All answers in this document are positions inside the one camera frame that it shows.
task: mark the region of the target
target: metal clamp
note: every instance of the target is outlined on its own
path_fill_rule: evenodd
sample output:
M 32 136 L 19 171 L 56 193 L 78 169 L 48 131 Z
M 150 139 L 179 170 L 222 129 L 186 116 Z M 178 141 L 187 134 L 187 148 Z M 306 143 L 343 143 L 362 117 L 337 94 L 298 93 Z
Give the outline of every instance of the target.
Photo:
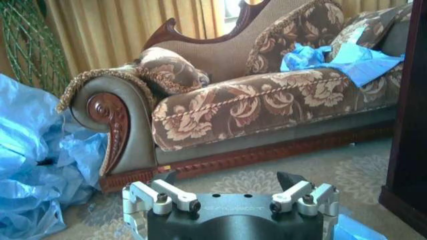
M 311 194 L 298 199 L 298 212 L 306 216 L 317 216 L 318 212 L 327 216 L 339 214 L 339 191 L 323 183 Z
M 155 214 L 167 215 L 173 211 L 173 199 L 164 193 L 158 193 L 140 181 L 126 186 L 122 194 L 123 220 L 132 228 L 134 238 L 143 240 L 147 211 L 152 209 Z
M 274 194 L 270 204 L 270 210 L 273 213 L 290 212 L 298 199 L 310 194 L 313 190 L 313 184 L 309 181 L 301 181 L 285 192 Z
M 181 190 L 162 179 L 152 181 L 151 187 L 154 190 L 166 193 L 173 198 L 179 210 L 190 213 L 197 213 L 201 210 L 202 204 L 195 193 Z

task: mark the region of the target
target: crumpled blue plastic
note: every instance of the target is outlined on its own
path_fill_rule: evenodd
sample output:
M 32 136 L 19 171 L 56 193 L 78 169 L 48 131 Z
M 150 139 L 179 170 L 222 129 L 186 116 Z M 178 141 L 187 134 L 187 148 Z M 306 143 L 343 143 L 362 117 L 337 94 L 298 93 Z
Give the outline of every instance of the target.
M 326 62 L 323 53 L 331 51 L 331 46 L 313 49 L 297 43 L 295 50 L 283 57 L 281 71 L 334 68 L 345 73 L 361 88 L 390 71 L 406 58 L 405 54 L 401 57 L 389 56 L 381 51 L 359 46 L 357 42 L 363 30 L 365 27 L 361 27 L 354 31 L 349 42 L 341 45 L 337 57 L 330 63 Z
M 294 51 L 286 54 L 282 59 L 281 71 L 289 72 L 318 66 L 326 62 L 325 53 L 331 52 L 331 49 L 331 46 L 322 46 L 314 49 L 311 46 L 295 43 Z
M 99 189 L 107 135 L 83 128 L 59 99 L 0 74 L 0 239 L 40 239 Z
M 338 224 L 334 228 L 335 240 L 387 240 L 385 235 L 365 226 L 351 217 L 339 214 Z

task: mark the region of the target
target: sofa armrest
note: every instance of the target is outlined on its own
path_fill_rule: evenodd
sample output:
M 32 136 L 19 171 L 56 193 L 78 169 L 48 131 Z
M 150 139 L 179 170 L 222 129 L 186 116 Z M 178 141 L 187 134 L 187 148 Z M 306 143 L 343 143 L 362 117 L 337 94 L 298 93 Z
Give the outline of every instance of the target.
M 78 76 L 72 80 L 56 109 L 60 111 L 70 105 L 72 116 L 83 126 L 108 132 L 99 171 L 104 176 L 156 166 L 151 130 L 155 99 L 150 89 L 138 86 L 140 80 L 135 76 L 99 71 L 87 72 L 92 73 L 91 78 Z
M 343 24 L 342 6 L 334 0 L 311 0 L 258 36 L 246 62 L 246 75 L 279 72 L 283 56 L 295 49 L 295 43 L 314 48 L 329 45 Z

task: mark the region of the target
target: scrolled armrest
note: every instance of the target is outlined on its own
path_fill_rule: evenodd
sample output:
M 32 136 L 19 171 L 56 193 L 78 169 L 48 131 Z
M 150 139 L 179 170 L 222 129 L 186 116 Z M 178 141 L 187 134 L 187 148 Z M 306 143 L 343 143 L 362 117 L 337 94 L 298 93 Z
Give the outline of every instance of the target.
M 156 165 L 151 130 L 155 104 L 146 83 L 126 72 L 92 70 L 71 81 L 56 110 L 70 106 L 83 126 L 110 133 L 102 176 Z

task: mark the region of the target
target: woven wicker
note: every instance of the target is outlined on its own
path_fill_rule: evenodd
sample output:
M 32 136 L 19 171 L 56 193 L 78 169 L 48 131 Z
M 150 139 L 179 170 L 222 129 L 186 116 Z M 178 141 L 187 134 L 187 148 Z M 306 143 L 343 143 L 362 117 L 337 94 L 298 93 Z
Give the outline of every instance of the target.
M 19 82 L 58 97 L 70 82 L 62 46 L 34 0 L 2 0 L 0 16 L 7 57 Z

